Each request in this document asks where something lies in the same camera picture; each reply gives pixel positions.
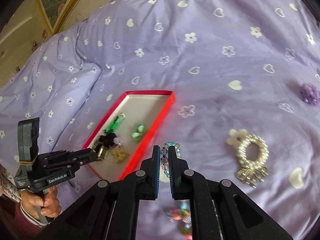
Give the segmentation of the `person's left hand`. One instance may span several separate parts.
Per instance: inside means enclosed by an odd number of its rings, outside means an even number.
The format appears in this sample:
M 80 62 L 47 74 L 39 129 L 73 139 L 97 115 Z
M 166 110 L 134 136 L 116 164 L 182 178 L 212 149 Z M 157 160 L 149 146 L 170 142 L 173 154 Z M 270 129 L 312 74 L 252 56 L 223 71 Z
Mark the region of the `person's left hand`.
M 45 194 L 44 197 L 37 196 L 28 190 L 21 191 L 20 197 L 21 206 L 29 215 L 37 220 L 39 220 L 40 217 L 35 210 L 36 206 L 41 208 L 40 211 L 43 216 L 50 218 L 56 218 L 62 210 L 60 202 L 57 199 L 56 186 L 48 188 L 48 193 Z

